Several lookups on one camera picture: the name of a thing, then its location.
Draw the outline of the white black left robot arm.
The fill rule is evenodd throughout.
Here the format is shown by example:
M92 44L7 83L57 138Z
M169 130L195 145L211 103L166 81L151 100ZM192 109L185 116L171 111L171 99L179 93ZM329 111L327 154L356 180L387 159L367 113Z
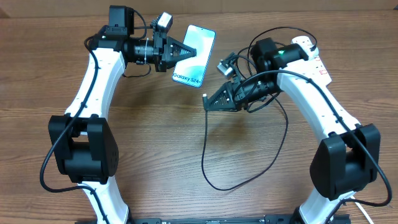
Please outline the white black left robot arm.
M177 62L196 56L197 51L168 36L173 18L164 12L144 30L151 39L135 37L137 11L111 6L109 22L85 39L88 67L75 99L61 116L52 116L48 130L58 170L72 182L72 190L86 193L97 223L132 223L115 174L119 163L116 140L108 124L114 91L129 63L148 65L165 72Z

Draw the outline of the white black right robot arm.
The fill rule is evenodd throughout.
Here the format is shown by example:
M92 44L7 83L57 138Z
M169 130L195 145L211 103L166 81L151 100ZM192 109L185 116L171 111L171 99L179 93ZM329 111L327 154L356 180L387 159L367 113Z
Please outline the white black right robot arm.
M249 52L256 74L243 77L233 66L234 54L218 65L227 78L213 96L203 97L206 112L246 110L258 101L270 103L286 93L312 128L318 149L310 164L313 190L291 215L266 215L265 223L349 223L337 210L352 202L379 176L381 135L373 124L362 125L330 93L331 77L317 46L307 36L278 47L270 38Z

